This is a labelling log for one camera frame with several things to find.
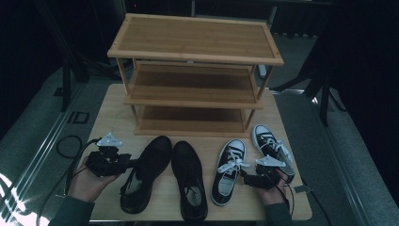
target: shoe rack shelf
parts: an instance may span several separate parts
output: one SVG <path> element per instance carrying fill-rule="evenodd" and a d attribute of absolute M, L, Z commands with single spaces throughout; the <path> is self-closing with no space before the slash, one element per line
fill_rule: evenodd
<path fill-rule="evenodd" d="M 144 14 L 126 14 L 108 56 L 138 135 L 249 137 L 267 78 L 283 64 L 265 23 Z M 269 66 L 260 89 L 258 64 Z"/>

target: gray carpet floor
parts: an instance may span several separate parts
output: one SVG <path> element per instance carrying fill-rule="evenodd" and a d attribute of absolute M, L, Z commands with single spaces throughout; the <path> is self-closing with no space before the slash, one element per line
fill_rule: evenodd
<path fill-rule="evenodd" d="M 294 78 L 315 39 L 275 37 L 285 65 L 276 68 L 268 87 Z M 318 104 L 301 94 L 308 81 L 290 90 L 275 93 L 284 127 L 303 180 L 313 191 L 308 193 L 312 218 L 295 225 L 395 225 L 399 222 L 397 206 L 383 185 L 374 163 L 350 117 L 330 104 L 329 127 L 318 118 Z M 70 108 L 60 112 L 60 97 L 53 96 L 61 86 L 60 71 L 48 78 L 23 115 L 0 141 L 0 187 L 2 220 L 16 225 L 34 225 L 42 211 L 52 218 L 62 202 L 63 183 L 55 186 L 72 162 L 57 152 L 56 144 L 64 137 L 88 140 L 91 127 L 101 107 L 109 84 L 116 83 L 93 76 L 88 84 L 73 82 Z M 59 144 L 59 151 L 75 155 L 76 138 Z M 51 189 L 55 192 L 49 196 Z M 128 225 L 125 222 L 101 222 L 102 225 Z M 209 222 L 212 225 L 243 225 L 243 222 Z"/>

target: shoe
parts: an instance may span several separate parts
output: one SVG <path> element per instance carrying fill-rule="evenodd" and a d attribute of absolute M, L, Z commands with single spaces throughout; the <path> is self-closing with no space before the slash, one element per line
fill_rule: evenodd
<path fill-rule="evenodd" d="M 171 157 L 173 174 L 180 191 L 180 211 L 188 222 L 201 222 L 208 215 L 202 180 L 202 165 L 194 148 L 186 141 L 175 144 Z"/>
<path fill-rule="evenodd" d="M 222 149 L 217 162 L 217 170 L 212 186 L 212 201 L 218 206 L 229 203 L 234 189 L 235 181 L 245 164 L 246 146 L 239 139 L 232 139 Z"/>
<path fill-rule="evenodd" d="M 270 155 L 285 163 L 285 167 L 279 167 L 279 169 L 288 176 L 286 184 L 290 184 L 295 176 L 295 171 L 291 167 L 293 158 L 282 140 L 277 140 L 273 133 L 261 124 L 255 125 L 251 136 L 254 146 L 263 156 Z"/>
<path fill-rule="evenodd" d="M 134 161 L 125 185 L 120 188 L 120 208 L 129 214 L 141 213 L 150 202 L 152 184 L 170 162 L 172 144 L 168 137 L 155 138 Z"/>

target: sleeve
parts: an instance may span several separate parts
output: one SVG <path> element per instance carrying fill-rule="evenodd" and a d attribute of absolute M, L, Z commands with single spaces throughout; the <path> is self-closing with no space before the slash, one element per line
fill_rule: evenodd
<path fill-rule="evenodd" d="M 67 196 L 49 226 L 87 226 L 93 208 L 94 203 L 92 202 L 83 202 Z"/>
<path fill-rule="evenodd" d="M 269 226 L 292 226 L 290 211 L 285 203 L 271 204 L 264 208 Z"/>

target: dark background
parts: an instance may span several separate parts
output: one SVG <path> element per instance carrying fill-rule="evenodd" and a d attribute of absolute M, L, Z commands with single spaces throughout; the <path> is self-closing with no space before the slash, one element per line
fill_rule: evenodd
<path fill-rule="evenodd" d="M 106 51 L 125 12 L 178 16 L 189 16 L 191 12 L 191 1 L 187 0 L 47 2 L 65 31 L 71 49 L 104 65 L 109 64 Z M 399 185 L 395 180 L 399 170 L 396 163 L 399 159 L 396 141 L 399 3 L 347 0 L 337 1 L 331 8 L 293 1 L 276 2 L 201 0 L 197 2 L 196 12 L 265 20 L 269 9 L 279 6 L 273 33 L 289 37 L 317 36 L 301 74 L 314 68 L 321 73 L 332 72 L 331 86 L 339 91 L 388 189 L 398 202 Z M 0 137 L 18 120 L 43 81 L 60 68 L 61 53 L 34 1 L 1 1 Z M 91 76 L 87 65 L 83 72 Z"/>

